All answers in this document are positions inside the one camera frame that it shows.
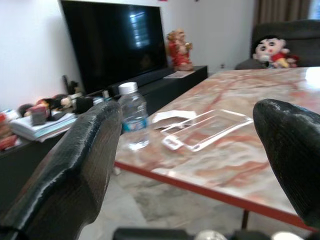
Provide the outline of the red robed figurine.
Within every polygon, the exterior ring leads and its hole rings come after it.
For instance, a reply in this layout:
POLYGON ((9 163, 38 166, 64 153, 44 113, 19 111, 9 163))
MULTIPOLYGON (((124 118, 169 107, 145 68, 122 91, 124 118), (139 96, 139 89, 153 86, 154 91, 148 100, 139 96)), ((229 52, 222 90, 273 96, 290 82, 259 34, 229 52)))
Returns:
POLYGON ((177 28, 167 34, 167 50, 171 57, 173 68, 176 71, 192 71, 193 63, 190 60, 190 51, 193 45, 186 42, 185 31, 182 28, 177 28))

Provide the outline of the stack of papers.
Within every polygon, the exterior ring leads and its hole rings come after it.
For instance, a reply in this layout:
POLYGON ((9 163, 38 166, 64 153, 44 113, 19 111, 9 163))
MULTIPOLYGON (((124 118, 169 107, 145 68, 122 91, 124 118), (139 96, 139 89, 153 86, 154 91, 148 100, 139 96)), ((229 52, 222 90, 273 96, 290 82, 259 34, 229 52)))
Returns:
POLYGON ((44 142, 71 128, 77 120, 74 113, 67 113, 57 121, 48 121, 42 125, 32 125, 30 116, 12 120, 9 125, 12 132, 30 141, 44 142))

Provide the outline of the dark grey fabric sofa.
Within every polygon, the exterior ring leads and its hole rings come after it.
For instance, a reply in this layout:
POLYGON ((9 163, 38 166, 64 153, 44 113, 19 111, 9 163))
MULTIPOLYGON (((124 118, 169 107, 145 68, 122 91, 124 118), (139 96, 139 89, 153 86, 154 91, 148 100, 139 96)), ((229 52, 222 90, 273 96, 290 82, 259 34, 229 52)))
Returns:
POLYGON ((286 41, 290 56, 297 56, 298 67, 320 67, 320 20, 296 20, 263 23, 253 28, 249 59, 236 65, 236 70, 263 69, 266 66, 253 59, 257 44, 266 37, 286 41))

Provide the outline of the black soundbar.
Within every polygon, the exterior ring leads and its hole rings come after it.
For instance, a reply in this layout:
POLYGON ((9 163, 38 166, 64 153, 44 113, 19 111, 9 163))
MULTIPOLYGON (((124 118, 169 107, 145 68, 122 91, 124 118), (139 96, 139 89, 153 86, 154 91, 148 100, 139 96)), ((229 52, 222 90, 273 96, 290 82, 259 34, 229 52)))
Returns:
POLYGON ((123 80, 120 82, 116 82, 112 85, 109 85, 107 87, 107 90, 111 97, 115 97, 120 94, 119 86, 124 83, 136 82, 138 87, 142 87, 154 81, 159 81, 160 79, 172 74, 173 72, 174 72, 174 69, 172 67, 166 67, 166 68, 150 71, 150 72, 138 75, 136 77, 132 77, 127 80, 123 80))

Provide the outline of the white paper card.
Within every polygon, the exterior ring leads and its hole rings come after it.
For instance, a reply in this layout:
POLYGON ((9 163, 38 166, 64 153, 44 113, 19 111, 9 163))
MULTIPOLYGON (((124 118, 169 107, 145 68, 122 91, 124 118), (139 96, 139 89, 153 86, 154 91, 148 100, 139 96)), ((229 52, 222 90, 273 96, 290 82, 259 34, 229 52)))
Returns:
POLYGON ((195 111, 186 110, 169 110, 158 112, 151 120, 151 127, 154 130, 166 129, 172 125, 180 124, 181 122, 194 119, 197 116, 195 111))

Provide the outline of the black TV cabinet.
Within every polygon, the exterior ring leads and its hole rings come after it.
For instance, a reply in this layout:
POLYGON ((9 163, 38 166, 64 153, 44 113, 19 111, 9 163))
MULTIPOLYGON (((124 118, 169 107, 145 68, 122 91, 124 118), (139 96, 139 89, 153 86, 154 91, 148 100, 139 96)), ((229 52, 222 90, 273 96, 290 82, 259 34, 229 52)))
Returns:
MULTIPOLYGON (((146 100, 149 116, 208 78, 206 65, 194 69, 184 78, 160 79, 138 89, 146 100)), ((44 142, 23 138, 21 145, 0 151, 0 214, 10 207, 38 164, 63 136, 60 133, 44 142)))

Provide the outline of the clear plastic packaging tray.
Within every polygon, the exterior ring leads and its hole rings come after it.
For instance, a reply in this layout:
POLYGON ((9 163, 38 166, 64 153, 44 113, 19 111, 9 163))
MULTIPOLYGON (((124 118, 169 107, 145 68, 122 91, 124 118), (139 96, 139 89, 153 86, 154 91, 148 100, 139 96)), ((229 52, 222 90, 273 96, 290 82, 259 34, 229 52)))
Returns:
POLYGON ((161 143, 172 151, 184 147, 191 152, 199 152, 252 123, 253 119, 242 113, 210 110, 161 130, 164 135, 161 143))

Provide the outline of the black metal table leg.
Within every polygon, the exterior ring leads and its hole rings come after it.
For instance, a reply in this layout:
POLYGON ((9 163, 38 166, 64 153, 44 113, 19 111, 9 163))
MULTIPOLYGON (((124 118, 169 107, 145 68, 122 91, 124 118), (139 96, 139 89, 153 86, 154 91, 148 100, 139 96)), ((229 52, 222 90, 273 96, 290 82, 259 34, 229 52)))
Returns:
POLYGON ((241 229, 246 230, 248 226, 250 211, 244 209, 242 213, 241 229))

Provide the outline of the brown curtain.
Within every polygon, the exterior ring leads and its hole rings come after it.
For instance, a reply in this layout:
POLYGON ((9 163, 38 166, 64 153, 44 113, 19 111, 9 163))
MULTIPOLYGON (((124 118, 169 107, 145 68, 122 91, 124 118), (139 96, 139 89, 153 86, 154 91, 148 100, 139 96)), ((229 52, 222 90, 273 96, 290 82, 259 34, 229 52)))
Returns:
POLYGON ((312 0, 254 0, 253 25, 307 19, 312 0))

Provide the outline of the small red plush doll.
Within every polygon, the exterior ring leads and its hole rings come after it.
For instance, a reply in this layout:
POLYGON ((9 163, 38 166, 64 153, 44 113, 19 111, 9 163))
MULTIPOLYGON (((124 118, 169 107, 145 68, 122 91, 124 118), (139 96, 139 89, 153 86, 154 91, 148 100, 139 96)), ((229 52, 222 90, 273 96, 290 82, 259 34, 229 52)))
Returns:
POLYGON ((300 58, 297 55, 289 54, 286 56, 286 62, 290 68, 297 68, 299 66, 300 58))

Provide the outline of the black flat screen TV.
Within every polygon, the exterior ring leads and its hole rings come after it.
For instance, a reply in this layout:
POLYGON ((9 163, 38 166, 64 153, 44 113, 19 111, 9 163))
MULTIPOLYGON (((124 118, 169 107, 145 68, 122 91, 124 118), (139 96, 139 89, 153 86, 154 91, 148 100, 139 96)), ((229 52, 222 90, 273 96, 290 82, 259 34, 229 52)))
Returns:
POLYGON ((59 3, 86 93, 168 68, 160 7, 59 3))

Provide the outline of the cartoon boy plush doll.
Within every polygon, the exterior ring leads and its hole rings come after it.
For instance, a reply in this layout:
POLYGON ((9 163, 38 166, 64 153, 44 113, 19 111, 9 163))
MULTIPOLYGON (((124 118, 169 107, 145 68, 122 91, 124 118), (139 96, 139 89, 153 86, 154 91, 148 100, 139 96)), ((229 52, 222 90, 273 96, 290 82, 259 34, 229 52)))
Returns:
POLYGON ((286 45, 285 39, 272 35, 266 36, 257 42, 252 58, 268 68, 289 68, 290 64, 287 61, 287 55, 290 50, 286 48, 286 45))

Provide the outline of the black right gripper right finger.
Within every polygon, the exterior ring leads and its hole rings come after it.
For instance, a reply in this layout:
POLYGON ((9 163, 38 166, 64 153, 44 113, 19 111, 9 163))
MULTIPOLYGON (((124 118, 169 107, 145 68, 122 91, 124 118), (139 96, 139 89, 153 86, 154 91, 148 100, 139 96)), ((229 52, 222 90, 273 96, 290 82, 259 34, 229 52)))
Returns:
POLYGON ((252 110, 272 171, 303 222, 320 228, 320 114, 266 98, 252 110))

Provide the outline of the heap of small plush toys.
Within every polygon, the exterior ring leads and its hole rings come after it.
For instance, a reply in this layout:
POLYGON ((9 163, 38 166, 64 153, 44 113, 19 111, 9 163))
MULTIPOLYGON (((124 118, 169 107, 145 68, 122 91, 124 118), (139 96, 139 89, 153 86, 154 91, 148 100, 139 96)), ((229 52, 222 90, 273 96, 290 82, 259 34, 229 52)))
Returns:
POLYGON ((21 117, 30 115, 29 109, 37 105, 43 105, 47 111, 72 112, 82 114, 94 106, 94 98, 91 96, 82 96, 80 93, 73 95, 57 94, 51 98, 39 99, 35 104, 26 103, 18 108, 21 117))

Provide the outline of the clear plastic water bottle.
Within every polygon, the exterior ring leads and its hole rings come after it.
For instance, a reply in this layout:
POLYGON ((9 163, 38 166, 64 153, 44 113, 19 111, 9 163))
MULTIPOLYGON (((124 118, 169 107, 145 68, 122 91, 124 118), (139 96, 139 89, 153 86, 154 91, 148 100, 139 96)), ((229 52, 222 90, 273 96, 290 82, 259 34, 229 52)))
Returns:
POLYGON ((118 90, 125 141, 133 151, 142 149, 149 144, 147 103, 136 82, 123 83, 118 90))

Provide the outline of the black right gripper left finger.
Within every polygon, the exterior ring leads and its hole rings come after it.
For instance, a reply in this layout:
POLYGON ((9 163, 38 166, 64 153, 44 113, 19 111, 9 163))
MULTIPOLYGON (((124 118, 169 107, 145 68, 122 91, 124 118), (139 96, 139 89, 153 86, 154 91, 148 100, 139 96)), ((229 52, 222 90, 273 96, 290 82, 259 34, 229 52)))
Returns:
POLYGON ((0 217, 0 240, 78 240, 102 208, 121 130, 115 101, 81 114, 0 217))

